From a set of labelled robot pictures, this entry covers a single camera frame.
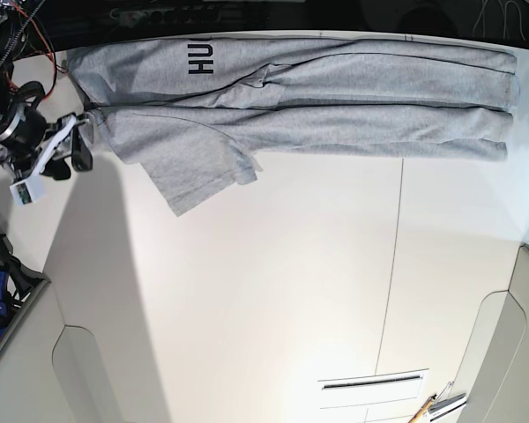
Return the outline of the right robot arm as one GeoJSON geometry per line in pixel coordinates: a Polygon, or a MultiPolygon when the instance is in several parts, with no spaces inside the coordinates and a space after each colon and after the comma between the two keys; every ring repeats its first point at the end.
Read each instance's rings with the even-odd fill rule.
{"type": "Polygon", "coordinates": [[[78,132],[89,122],[85,114],[68,114],[48,122],[38,110],[56,88],[63,71],[38,13],[43,1],[0,1],[0,167],[18,182],[32,171],[56,181],[68,180],[71,172],[93,169],[93,155],[78,132]],[[14,62],[31,52],[53,65],[53,81],[45,88],[32,80],[13,81],[14,62]]]}

